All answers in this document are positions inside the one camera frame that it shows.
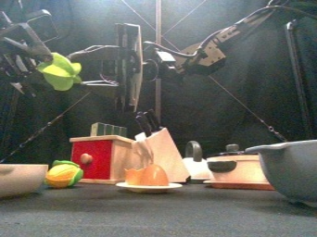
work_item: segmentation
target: gray bowl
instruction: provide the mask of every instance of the gray bowl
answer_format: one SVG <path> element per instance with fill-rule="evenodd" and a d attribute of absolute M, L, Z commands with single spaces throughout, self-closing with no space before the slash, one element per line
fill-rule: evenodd
<path fill-rule="evenodd" d="M 317 206 L 317 140 L 250 147 L 267 181 L 291 202 Z"/>

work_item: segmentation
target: wooden board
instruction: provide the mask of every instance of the wooden board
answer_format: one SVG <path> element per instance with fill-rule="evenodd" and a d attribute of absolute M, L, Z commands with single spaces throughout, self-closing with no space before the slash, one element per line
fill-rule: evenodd
<path fill-rule="evenodd" d="M 208 188 L 214 189 L 251 189 L 273 191 L 274 187 L 270 183 L 235 183 L 235 182 L 212 182 L 204 181 Z"/>

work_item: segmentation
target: white kettle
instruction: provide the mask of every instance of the white kettle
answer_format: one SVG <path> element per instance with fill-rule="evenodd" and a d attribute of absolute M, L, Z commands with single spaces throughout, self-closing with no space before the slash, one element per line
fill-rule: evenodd
<path fill-rule="evenodd" d="M 203 183 L 210 180 L 211 171 L 206 159 L 202 157 L 202 147 L 196 141 L 188 141 L 186 144 L 186 152 L 183 163 L 187 171 L 190 172 L 190 183 Z"/>

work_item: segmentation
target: white dish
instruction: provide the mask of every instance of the white dish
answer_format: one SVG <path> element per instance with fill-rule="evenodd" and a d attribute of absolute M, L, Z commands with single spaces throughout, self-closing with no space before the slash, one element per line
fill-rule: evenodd
<path fill-rule="evenodd" d="M 171 182 L 168 186 L 128 185 L 126 182 L 117 182 L 115 185 L 135 193 L 166 193 L 167 190 L 182 187 L 182 184 Z"/>
<path fill-rule="evenodd" d="M 0 198 L 35 192 L 45 177 L 48 165 L 1 164 Z"/>

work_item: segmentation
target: bowl handle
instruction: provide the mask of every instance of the bowl handle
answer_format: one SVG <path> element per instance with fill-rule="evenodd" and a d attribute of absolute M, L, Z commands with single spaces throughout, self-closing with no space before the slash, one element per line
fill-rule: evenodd
<path fill-rule="evenodd" d="M 287 147 L 286 143 L 278 143 L 278 144 L 267 144 L 267 145 L 259 145 L 259 146 L 253 146 L 245 149 L 246 154 L 277 154 L 282 152 L 282 150 Z"/>

